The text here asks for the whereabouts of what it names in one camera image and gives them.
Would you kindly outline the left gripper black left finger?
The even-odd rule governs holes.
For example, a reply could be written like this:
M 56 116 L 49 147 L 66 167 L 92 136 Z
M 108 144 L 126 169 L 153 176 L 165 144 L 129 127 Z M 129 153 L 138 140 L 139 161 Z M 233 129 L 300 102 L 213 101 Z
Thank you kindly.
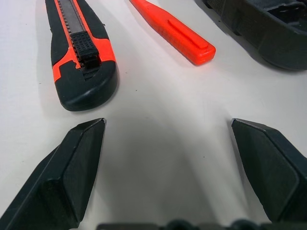
M 95 182 L 105 128 L 103 118 L 72 128 L 34 169 L 0 218 L 0 228 L 78 228 Z

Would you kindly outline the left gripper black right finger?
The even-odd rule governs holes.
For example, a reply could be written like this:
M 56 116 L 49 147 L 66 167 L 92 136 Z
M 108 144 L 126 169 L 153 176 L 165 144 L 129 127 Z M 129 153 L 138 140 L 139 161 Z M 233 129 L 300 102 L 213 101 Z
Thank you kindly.
M 271 221 L 307 220 L 307 159 L 277 129 L 234 118 L 245 174 Z

